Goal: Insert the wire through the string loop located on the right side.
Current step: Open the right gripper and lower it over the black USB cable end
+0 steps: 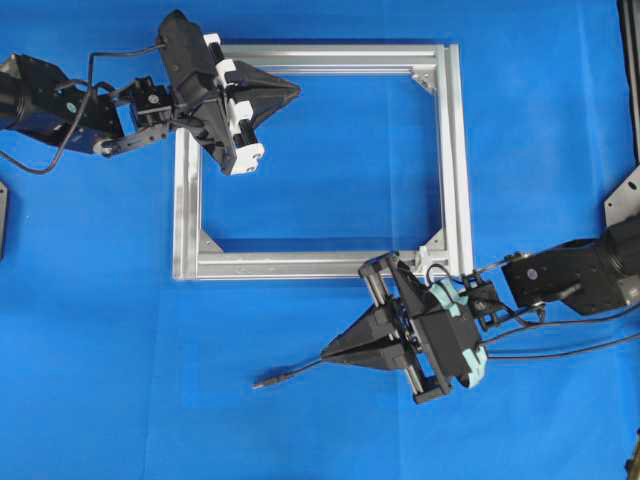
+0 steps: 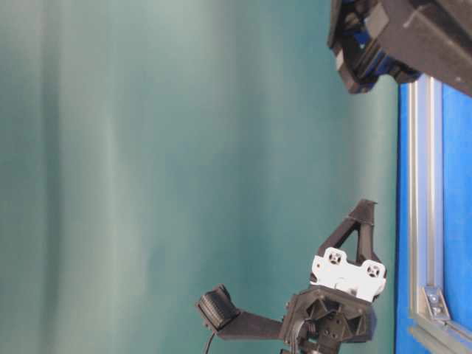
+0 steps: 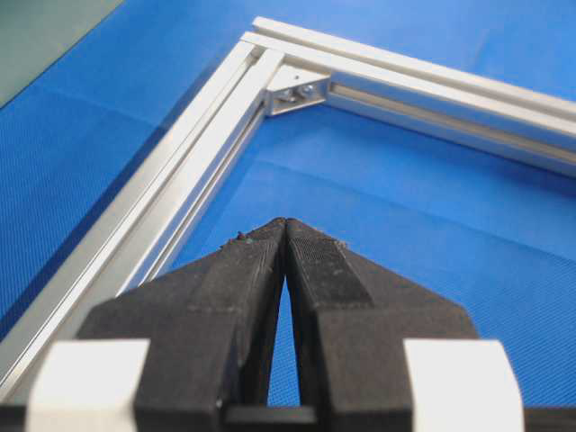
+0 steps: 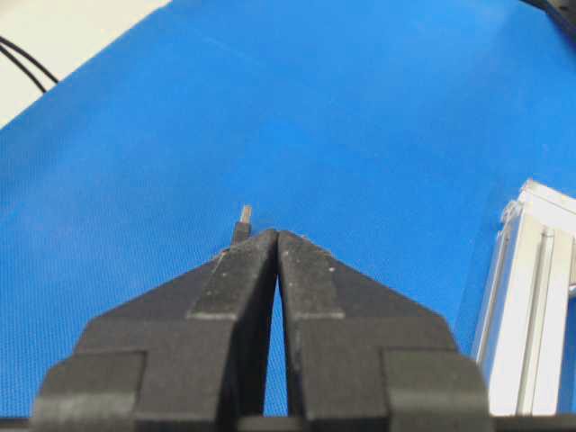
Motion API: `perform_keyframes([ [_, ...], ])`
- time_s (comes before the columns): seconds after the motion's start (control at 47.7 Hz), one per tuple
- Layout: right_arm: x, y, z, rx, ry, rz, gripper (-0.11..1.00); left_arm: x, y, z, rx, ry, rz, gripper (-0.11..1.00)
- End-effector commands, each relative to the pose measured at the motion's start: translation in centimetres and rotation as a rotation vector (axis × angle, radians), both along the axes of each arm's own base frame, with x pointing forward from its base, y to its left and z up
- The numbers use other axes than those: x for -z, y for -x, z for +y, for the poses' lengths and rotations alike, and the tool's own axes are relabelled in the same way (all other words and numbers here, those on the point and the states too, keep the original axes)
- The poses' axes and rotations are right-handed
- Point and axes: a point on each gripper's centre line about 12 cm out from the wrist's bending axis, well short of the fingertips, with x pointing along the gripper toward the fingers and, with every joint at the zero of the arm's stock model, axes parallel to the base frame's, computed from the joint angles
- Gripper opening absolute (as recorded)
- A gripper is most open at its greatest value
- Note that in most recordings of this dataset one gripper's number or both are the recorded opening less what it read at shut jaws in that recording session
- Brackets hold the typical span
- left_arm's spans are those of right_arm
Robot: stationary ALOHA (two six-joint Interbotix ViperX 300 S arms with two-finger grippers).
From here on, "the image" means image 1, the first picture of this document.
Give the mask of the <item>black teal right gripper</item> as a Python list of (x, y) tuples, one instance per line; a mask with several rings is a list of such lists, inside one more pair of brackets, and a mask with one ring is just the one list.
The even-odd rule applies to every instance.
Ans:
[(486, 348), (450, 281), (422, 283), (394, 252), (366, 261), (359, 275), (376, 306), (329, 343), (323, 361), (403, 370), (416, 404), (448, 395), (452, 379), (468, 389), (484, 379)]

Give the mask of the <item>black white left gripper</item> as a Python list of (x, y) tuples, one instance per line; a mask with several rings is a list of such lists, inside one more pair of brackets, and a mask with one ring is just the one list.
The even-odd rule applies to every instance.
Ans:
[(218, 162), (223, 174), (255, 172), (264, 146), (254, 130), (297, 99), (301, 88), (227, 58), (219, 35), (205, 36), (179, 10), (161, 22), (156, 43), (170, 80), (174, 119)]

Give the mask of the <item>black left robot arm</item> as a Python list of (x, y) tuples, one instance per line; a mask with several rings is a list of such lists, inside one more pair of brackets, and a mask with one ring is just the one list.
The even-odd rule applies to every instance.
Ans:
[(28, 55), (4, 61), (2, 129), (56, 150), (44, 168), (18, 168), (44, 175), (66, 150), (111, 157), (184, 129), (223, 174), (255, 171), (265, 154), (257, 128), (296, 99), (299, 86), (226, 56), (218, 36), (206, 38), (179, 10), (162, 21), (154, 45), (124, 55), (152, 52), (161, 56), (168, 85), (146, 76), (116, 88), (92, 74), (71, 79), (58, 66)]

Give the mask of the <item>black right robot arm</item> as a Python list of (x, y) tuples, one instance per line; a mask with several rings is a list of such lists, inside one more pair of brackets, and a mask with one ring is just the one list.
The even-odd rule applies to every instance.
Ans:
[(502, 303), (494, 285), (473, 272), (456, 289), (450, 276), (422, 283), (395, 252), (359, 269), (372, 306), (321, 352), (323, 362), (402, 370), (420, 404), (446, 396), (451, 382), (475, 387), (489, 354), (480, 333), (523, 314), (544, 315), (560, 301), (596, 319), (639, 300), (639, 218), (609, 226), (597, 239), (563, 243), (533, 255), (504, 259), (501, 270), (516, 302)]

